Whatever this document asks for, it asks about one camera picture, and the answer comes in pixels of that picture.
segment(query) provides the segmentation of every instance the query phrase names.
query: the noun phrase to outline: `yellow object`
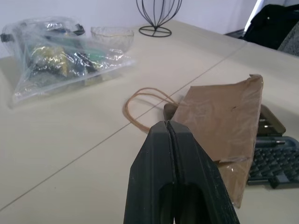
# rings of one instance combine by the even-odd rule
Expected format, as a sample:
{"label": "yellow object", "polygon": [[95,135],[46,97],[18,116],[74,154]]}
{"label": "yellow object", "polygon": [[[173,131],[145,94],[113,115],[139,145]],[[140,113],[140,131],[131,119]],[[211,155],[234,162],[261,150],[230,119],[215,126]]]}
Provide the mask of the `yellow object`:
{"label": "yellow object", "polygon": [[58,69],[61,75],[68,75],[68,60],[62,47],[35,47],[32,59],[40,67],[48,66]]}

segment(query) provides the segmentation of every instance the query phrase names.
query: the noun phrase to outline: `black metal wire stand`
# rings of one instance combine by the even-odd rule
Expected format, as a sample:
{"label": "black metal wire stand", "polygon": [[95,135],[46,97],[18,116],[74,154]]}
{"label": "black metal wire stand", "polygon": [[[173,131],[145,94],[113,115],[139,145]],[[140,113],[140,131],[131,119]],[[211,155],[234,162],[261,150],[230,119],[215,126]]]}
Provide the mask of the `black metal wire stand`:
{"label": "black metal wire stand", "polygon": [[164,13],[164,10],[167,7],[166,0],[162,0],[162,8],[161,8],[159,20],[158,18],[156,18],[156,0],[153,1],[154,1],[154,6],[153,6],[153,19],[152,19],[149,16],[149,13],[145,9],[144,0],[136,0],[136,4],[140,14],[150,24],[150,26],[141,27],[139,29],[139,32],[146,36],[168,37],[172,34],[172,31],[162,26],[165,23],[167,23],[169,20],[171,20],[178,13],[179,9],[181,8],[183,0],[169,0],[169,5],[168,5],[169,11],[167,13]]}

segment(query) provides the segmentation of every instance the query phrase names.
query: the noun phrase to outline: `black plastic clip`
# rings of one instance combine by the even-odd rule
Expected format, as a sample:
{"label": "black plastic clip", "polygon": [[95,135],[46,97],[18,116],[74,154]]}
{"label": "black plastic clip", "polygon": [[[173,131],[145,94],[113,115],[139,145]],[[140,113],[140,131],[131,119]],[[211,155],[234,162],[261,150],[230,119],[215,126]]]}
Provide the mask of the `black plastic clip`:
{"label": "black plastic clip", "polygon": [[11,34],[1,34],[0,35],[1,42],[9,42],[14,41],[14,37]]}
{"label": "black plastic clip", "polygon": [[77,36],[83,35],[85,33],[84,27],[80,24],[76,24],[76,28],[77,30],[74,31],[74,34],[76,34]]}
{"label": "black plastic clip", "polygon": [[130,170],[124,224],[239,224],[217,166],[190,130],[154,125]]}

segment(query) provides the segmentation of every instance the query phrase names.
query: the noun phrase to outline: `plastic bag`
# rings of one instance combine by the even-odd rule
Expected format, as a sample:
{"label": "plastic bag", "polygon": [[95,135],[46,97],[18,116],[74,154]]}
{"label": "plastic bag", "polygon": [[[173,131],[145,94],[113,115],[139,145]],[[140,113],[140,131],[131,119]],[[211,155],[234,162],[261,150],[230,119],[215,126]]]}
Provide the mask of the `plastic bag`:
{"label": "plastic bag", "polygon": [[86,38],[84,33],[81,25],[65,17],[23,20],[5,26],[1,40],[22,70],[13,103],[61,91],[74,83],[78,88],[101,82],[103,73],[132,63],[121,50]]}

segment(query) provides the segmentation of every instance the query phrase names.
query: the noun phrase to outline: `white table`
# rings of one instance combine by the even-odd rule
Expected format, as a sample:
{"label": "white table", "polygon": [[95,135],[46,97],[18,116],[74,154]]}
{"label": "white table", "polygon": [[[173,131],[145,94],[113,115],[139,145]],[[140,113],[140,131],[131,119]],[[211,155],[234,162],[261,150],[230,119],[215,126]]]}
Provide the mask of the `white table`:
{"label": "white table", "polygon": [[[259,73],[264,103],[299,139],[299,59],[175,21],[168,27],[173,36],[164,39],[135,32],[129,54],[137,62],[119,70],[120,78],[13,110],[7,101],[17,71],[11,59],[0,60],[0,223],[122,223],[129,168],[146,134],[121,109],[142,87],[179,100],[190,85],[234,83]],[[287,89],[276,92],[280,81]],[[163,119],[163,104],[147,100],[132,102],[130,110],[152,125]],[[247,188],[237,214],[242,224],[297,224],[298,193]]]}

